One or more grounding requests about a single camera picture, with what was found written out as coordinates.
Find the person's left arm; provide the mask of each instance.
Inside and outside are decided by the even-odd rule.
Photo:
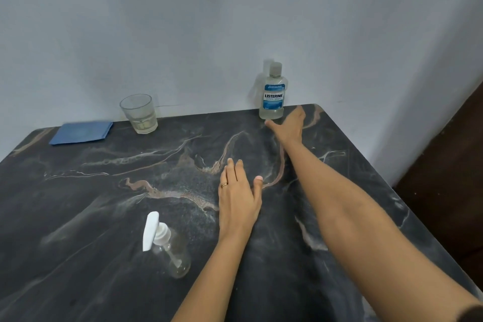
[[[238,265],[262,204],[261,176],[250,189],[243,162],[231,158],[218,187],[220,236],[213,254],[178,308],[172,322],[222,322]]]

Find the bottle label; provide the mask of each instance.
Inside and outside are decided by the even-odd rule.
[[[266,84],[263,92],[263,108],[279,109],[284,105],[285,84]]]

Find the black sleeve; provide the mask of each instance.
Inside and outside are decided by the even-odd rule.
[[[483,322],[483,306],[475,306],[464,312],[457,322]]]

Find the hand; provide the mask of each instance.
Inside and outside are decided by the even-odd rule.
[[[248,241],[253,225],[262,206],[262,176],[253,180],[253,192],[246,178],[243,162],[228,158],[228,165],[221,173],[218,196],[220,198],[220,237],[237,237]]]
[[[285,147],[287,143],[292,141],[302,142],[302,128],[303,119],[305,118],[305,111],[302,106],[297,106],[290,114],[285,118],[282,125],[277,125],[272,120],[266,120],[267,125],[277,137],[278,141]]]

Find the marble tabletop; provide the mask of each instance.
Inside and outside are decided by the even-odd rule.
[[[323,109],[304,109],[307,148],[478,295]],[[0,164],[0,321],[170,321],[215,247],[217,185],[229,157],[243,159],[248,178],[262,175],[265,184],[226,320],[377,320],[328,251],[290,161],[257,110],[163,118],[148,135],[119,122],[105,140],[50,146],[56,130],[33,131]],[[142,252],[150,211],[189,240],[192,265],[182,279]]]

